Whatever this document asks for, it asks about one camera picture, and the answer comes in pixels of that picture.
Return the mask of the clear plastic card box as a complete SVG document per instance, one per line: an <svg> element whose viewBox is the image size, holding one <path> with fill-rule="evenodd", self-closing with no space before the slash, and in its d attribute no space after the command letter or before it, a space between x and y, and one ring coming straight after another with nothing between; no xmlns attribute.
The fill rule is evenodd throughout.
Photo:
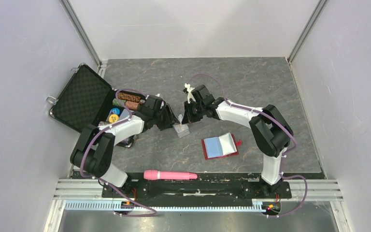
<svg viewBox="0 0 371 232"><path fill-rule="evenodd" d="M175 124L173 125L173 128L174 130L176 131L177 135L179 138L183 138L187 135L190 134L190 131L189 131L189 127L187 124L181 124L182 120L183 120L183 115L180 114L178 117L177 117L178 121L180 122L179 124Z"/></svg>

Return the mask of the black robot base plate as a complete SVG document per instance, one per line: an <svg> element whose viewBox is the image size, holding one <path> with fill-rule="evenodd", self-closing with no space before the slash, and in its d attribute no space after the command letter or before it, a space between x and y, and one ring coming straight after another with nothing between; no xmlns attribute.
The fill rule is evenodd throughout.
<svg viewBox="0 0 371 232"><path fill-rule="evenodd" d="M120 189L137 202L153 206L248 206L253 199L291 199L289 183L268 187L259 173L199 173L195 180L145 180L129 173Z"/></svg>

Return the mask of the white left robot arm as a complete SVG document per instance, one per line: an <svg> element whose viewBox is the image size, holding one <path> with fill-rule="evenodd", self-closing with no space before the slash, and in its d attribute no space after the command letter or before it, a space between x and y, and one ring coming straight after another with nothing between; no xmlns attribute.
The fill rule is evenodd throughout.
<svg viewBox="0 0 371 232"><path fill-rule="evenodd" d="M74 147L70 162L82 171L83 177L95 177L114 185L121 197L132 192L128 175L112 164L114 147L121 141L141 134L153 126L166 130L179 124L168 103L161 97L150 95L145 103L129 115L106 126L86 125Z"/></svg>

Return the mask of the red leather card holder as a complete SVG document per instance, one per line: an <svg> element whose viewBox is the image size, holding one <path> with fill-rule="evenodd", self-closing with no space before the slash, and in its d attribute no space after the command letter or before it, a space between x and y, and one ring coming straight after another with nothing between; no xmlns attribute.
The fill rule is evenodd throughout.
<svg viewBox="0 0 371 232"><path fill-rule="evenodd" d="M234 134L229 132L221 136L202 139L201 144L204 158L212 160L238 155L238 148L242 141L235 140Z"/></svg>

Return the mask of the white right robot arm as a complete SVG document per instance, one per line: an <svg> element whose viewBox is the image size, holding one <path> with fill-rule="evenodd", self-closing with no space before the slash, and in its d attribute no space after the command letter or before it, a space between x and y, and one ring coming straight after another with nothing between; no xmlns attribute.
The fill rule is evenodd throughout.
<svg viewBox="0 0 371 232"><path fill-rule="evenodd" d="M290 150L290 143L297 145L292 129L279 110L271 104L264 108L248 107L227 98L214 98L205 85L184 86L187 100L182 123L198 122L206 116L250 128L257 147L264 154L260 192L265 197L274 196L283 176L282 157Z"/></svg>

